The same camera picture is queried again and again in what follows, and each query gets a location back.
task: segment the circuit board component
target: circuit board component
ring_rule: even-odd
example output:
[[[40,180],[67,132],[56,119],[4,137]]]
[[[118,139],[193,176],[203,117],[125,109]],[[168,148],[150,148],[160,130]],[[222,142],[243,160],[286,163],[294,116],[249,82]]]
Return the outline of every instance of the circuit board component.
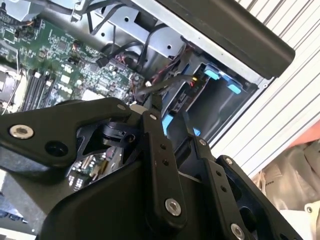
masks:
[[[115,97],[134,101],[134,89],[144,77],[121,60],[112,59],[99,68],[95,60],[102,53],[80,44],[62,29],[44,20],[15,27],[0,23],[0,58],[26,69],[28,80],[46,76],[34,108],[54,106],[66,100],[93,100]]]

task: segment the screw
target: screw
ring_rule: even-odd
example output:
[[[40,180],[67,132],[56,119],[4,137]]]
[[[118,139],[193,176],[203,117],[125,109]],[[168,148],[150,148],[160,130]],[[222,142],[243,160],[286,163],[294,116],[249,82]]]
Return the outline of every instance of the screw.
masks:
[[[242,229],[235,223],[231,224],[231,231],[233,235],[239,240],[245,240],[245,233]]]
[[[181,214],[181,206],[173,198],[165,200],[165,208],[172,216],[177,217]]]
[[[157,117],[153,114],[150,114],[150,118],[152,118],[153,120],[157,120]]]
[[[125,106],[122,106],[121,104],[118,104],[117,107],[121,110],[126,110],[126,107]]]
[[[21,124],[12,126],[9,133],[16,139],[29,139],[35,134],[31,127]]]
[[[128,135],[125,140],[128,142],[128,143],[132,143],[134,140],[136,139],[136,136],[133,135],[133,134],[130,134]]]
[[[203,140],[203,139],[200,139],[200,140],[199,140],[199,142],[200,142],[200,143],[201,143],[201,145],[203,145],[203,146],[207,145],[206,141],[205,141],[205,140]]]
[[[234,164],[230,158],[226,158],[225,161],[226,161],[229,165]]]

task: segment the hole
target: hole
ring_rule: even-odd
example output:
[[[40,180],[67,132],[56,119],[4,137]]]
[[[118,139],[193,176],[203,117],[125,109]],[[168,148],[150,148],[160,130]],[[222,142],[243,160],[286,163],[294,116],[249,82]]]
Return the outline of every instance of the hole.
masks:
[[[28,133],[28,131],[27,131],[25,128],[22,128],[22,127],[18,127],[18,128],[16,129],[16,132],[17,132],[18,134],[27,134],[27,133]]]
[[[163,159],[162,160],[162,163],[165,165],[165,166],[169,166],[169,162],[167,159]]]
[[[236,228],[234,231],[238,236],[240,236],[242,234],[242,232],[240,231],[239,228]]]
[[[130,134],[130,135],[128,135],[128,136],[125,137],[125,141],[126,141],[127,143],[132,143],[135,139],[136,139],[136,136],[133,135],[133,134]]]
[[[285,235],[283,235],[282,233],[280,234],[280,238],[282,239],[282,240],[289,240],[289,238],[287,238]]]
[[[49,155],[54,157],[64,157],[68,154],[68,147],[60,141],[49,141],[44,148]]]
[[[257,219],[255,215],[247,207],[240,208],[240,214],[245,227],[250,233],[253,233],[257,229]]]
[[[106,10],[106,6],[104,6],[103,8],[101,8],[101,14],[104,14]]]
[[[173,211],[177,211],[177,205],[175,205],[173,202],[171,202],[170,204],[169,204],[169,206],[170,206],[170,208],[173,210]]]
[[[225,193],[227,192],[227,189],[224,186],[220,187],[222,191],[224,191]]]
[[[228,179],[228,183],[230,185],[234,199],[236,202],[238,202],[242,197],[241,190],[230,177],[228,177],[228,176],[226,176],[226,177]]]

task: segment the black cable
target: black cable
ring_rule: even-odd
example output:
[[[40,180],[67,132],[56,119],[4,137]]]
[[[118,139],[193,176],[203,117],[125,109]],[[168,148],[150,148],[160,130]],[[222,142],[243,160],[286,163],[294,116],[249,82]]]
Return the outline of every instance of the black cable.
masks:
[[[113,25],[113,33],[112,33],[112,46],[111,46],[111,50],[110,53],[112,53],[115,49],[115,45],[116,45],[116,25]]]
[[[125,7],[126,5],[121,3],[118,5],[115,5],[104,17],[104,19],[93,29],[92,31],[92,35],[96,35],[97,32],[99,32],[99,30],[102,28],[102,26],[115,14],[115,12],[122,8]]]
[[[89,33],[91,34],[92,31],[94,30],[93,24],[92,24],[92,17],[91,17],[91,12],[88,12],[86,14],[87,18],[88,18],[88,26],[89,26]]]
[[[153,28],[153,30],[149,33],[148,37],[147,37],[146,40],[145,40],[144,47],[143,47],[143,49],[142,49],[141,55],[140,55],[140,57],[139,57],[139,59],[138,59],[138,62],[137,62],[137,66],[136,66],[137,72],[140,72],[140,71],[144,68],[144,64],[145,64],[145,61],[146,61],[146,58],[147,58],[147,52],[148,52],[149,42],[150,42],[150,39],[151,39],[152,35],[153,35],[156,31],[158,31],[158,30],[160,30],[160,29],[163,29],[163,28],[167,28],[167,27],[168,27],[167,25],[165,25],[164,23],[161,23],[161,24],[155,26],[155,27]]]
[[[192,75],[177,75],[174,77],[171,77],[165,81],[159,82],[153,86],[149,86],[149,87],[142,87],[138,90],[135,91],[135,97],[137,100],[139,100],[140,102],[143,102],[143,96],[146,94],[150,94],[150,93],[154,93],[157,92],[159,90],[164,90],[168,87],[170,87],[171,85],[173,85],[176,82],[179,82],[181,80],[185,80],[187,83],[191,83],[191,81],[193,80],[194,76]]]
[[[131,58],[131,59],[135,59],[135,60],[138,60],[139,58],[139,54],[136,53],[135,51],[124,51],[123,52],[123,55],[128,57],[128,58]]]
[[[100,68],[106,66],[108,64],[108,62],[111,60],[111,59],[114,59],[117,55],[123,53],[124,51],[126,51],[127,49],[129,48],[132,48],[132,47],[135,47],[135,46],[143,46],[144,44],[140,41],[132,41],[132,42],[129,42],[121,47],[119,47],[117,50],[111,52],[109,55],[107,56],[104,56],[104,57],[101,57],[99,58],[96,63],[98,64],[98,66]],[[102,49],[101,49],[101,52],[105,52],[106,51],[106,46],[104,46]]]

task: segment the black metal bracket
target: black metal bracket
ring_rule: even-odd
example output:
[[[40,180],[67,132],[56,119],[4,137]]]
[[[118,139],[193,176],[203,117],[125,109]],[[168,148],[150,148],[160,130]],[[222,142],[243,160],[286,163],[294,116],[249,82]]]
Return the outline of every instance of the black metal bracket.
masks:
[[[216,163],[209,145],[195,136],[186,112],[175,116],[167,133],[175,149],[179,171],[201,180],[207,190],[204,202],[211,222],[219,226],[212,228],[212,237],[236,239],[231,228],[235,225],[243,230],[241,234],[245,239],[254,239],[245,228],[223,168]]]
[[[187,210],[172,145],[164,135],[161,112],[145,111],[142,129],[146,219],[154,232],[172,234],[187,224]]]
[[[259,240],[301,239],[291,225],[231,157],[216,161],[223,167],[247,229]]]
[[[2,157],[0,167],[41,181],[45,175],[51,181],[61,180],[66,168],[81,157],[78,150],[87,146],[96,129],[110,121],[125,122],[130,115],[129,107],[117,98],[3,115],[0,154],[11,154],[12,159]],[[33,136],[12,136],[10,129],[16,125],[28,126]]]

